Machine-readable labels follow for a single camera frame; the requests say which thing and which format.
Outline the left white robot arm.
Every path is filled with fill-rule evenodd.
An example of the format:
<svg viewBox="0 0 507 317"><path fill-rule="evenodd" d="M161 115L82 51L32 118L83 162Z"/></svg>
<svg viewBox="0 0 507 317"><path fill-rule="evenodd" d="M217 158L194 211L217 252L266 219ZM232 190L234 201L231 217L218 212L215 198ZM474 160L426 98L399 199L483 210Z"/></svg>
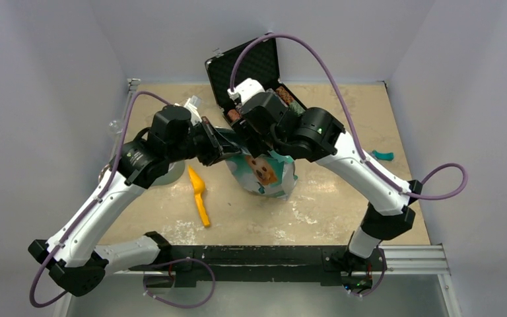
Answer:
<svg viewBox="0 0 507 317"><path fill-rule="evenodd" d="M177 162L197 159L211 166L241 153L241 141L231 129L215 127L207 118L192 122L189 110L165 106L149 127L123 144L76 215L49 239L33 241L28 251L42 271L76 297L117 271L143 265L164 269L172 259L171 245L155 231L110 246L100 245L100 239L125 208Z"/></svg>

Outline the green dog food bag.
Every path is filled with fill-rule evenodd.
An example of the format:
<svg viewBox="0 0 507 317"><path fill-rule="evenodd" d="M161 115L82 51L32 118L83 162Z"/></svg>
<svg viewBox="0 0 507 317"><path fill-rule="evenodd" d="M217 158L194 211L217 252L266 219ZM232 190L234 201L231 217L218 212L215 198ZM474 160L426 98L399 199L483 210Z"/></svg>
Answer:
<svg viewBox="0 0 507 317"><path fill-rule="evenodd" d="M293 160L271 155L254 157L236 132L221 127L217 127L217 131L241 150L239 155L226 159L225 163L243 189L265 197L289 198L298 181Z"/></svg>

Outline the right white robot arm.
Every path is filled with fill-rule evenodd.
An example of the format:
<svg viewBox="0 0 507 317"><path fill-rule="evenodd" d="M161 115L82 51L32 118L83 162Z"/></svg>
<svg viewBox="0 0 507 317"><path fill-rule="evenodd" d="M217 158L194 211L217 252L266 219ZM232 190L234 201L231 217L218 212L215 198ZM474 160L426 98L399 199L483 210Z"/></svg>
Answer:
<svg viewBox="0 0 507 317"><path fill-rule="evenodd" d="M412 229L414 199L402 191L420 190L420 183L399 179L372 157L358 153L353 137L327 110L311 107L296 112L270 92L235 92L230 97L255 136L275 152L317 163L368 200L365 216L344 251L349 267L361 268L380 242Z"/></svg>

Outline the yellow plastic scoop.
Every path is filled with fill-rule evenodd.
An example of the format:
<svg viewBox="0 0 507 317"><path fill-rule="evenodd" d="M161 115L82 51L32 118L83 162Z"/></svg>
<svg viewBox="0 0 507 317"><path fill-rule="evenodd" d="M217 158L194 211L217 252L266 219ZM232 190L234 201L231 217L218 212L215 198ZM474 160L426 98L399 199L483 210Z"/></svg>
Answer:
<svg viewBox="0 0 507 317"><path fill-rule="evenodd" d="M203 201L203 193L206 190L206 186L202 178L196 173L192 167L188 167L189 179L193 188L193 196L196 204L196 208L201 219L201 222L205 228L211 226L209 216L207 214L205 204Z"/></svg>

